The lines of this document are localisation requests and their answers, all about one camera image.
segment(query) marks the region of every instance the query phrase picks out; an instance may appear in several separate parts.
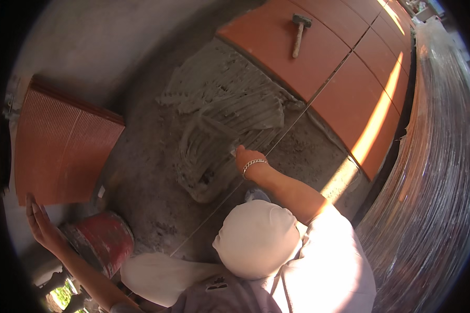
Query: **hammer head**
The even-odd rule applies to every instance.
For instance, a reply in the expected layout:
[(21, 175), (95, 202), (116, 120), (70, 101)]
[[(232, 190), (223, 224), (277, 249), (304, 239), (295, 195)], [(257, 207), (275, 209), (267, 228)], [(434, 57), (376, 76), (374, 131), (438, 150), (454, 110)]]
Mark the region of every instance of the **hammer head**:
[(303, 23), (306, 28), (310, 28), (312, 26), (312, 19), (300, 14), (293, 14), (293, 22), (296, 24)]

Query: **hammer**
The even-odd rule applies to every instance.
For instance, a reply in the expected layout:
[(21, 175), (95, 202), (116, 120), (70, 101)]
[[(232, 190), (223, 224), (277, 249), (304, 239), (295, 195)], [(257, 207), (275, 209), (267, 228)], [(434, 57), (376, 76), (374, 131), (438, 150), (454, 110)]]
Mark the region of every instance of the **hammer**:
[(296, 42), (294, 43), (293, 50), (293, 58), (297, 58), (299, 54), (299, 47), (301, 46), (301, 36), (303, 35), (303, 27), (310, 28), (312, 26), (312, 19), (294, 13), (293, 22), (299, 25), (298, 35), (296, 36)]

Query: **concrete floor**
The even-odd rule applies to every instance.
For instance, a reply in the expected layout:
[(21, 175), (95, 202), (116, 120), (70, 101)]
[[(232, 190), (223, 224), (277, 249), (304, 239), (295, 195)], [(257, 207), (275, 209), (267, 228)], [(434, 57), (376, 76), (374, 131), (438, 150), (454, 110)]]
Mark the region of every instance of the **concrete floor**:
[[(188, 117), (158, 105), (155, 98), (175, 67), (211, 41), (217, 27), (252, 5), (231, 4), (171, 39), (108, 106), (124, 116), (126, 129), (100, 176), (106, 188), (103, 209), (118, 212), (129, 223), (135, 254), (159, 251), (186, 260), (219, 261), (211, 243), (226, 215), (243, 202), (251, 182), (240, 177), (212, 203), (195, 202), (176, 181), (171, 157), (177, 154)], [(369, 181), (303, 109), (284, 113), (285, 131), (268, 149), (270, 164), (324, 192), (343, 215), (353, 218)]]

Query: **gray t-shirt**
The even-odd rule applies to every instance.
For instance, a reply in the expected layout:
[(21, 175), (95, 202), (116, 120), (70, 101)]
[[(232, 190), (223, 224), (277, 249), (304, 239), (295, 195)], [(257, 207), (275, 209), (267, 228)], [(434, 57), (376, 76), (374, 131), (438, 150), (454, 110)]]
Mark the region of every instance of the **gray t-shirt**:
[[(371, 267), (350, 222), (337, 211), (317, 216), (298, 256), (274, 278), (244, 280), (226, 272), (185, 290), (163, 312), (370, 312)], [(111, 313), (138, 313), (116, 304)]]

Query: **hand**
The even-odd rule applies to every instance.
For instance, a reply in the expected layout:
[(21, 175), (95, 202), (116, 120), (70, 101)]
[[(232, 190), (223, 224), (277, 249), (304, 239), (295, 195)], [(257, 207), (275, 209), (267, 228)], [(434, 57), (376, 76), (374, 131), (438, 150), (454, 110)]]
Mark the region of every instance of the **hand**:
[[(244, 172), (244, 166), (251, 162), (252, 160), (263, 159), (267, 160), (265, 155), (259, 151), (247, 150), (243, 145), (237, 147), (237, 154), (235, 157), (235, 163), (237, 165), (238, 171), (242, 174)], [(254, 180), (254, 177), (257, 176), (257, 170), (262, 167), (269, 166), (267, 163), (255, 163), (247, 168), (245, 171), (245, 178), (249, 180)]]
[(65, 249), (69, 249), (68, 243), (60, 234), (59, 229), (50, 222), (45, 207), (38, 205), (31, 193), (26, 195), (26, 216), (33, 237), (39, 244), (55, 256), (58, 256)]

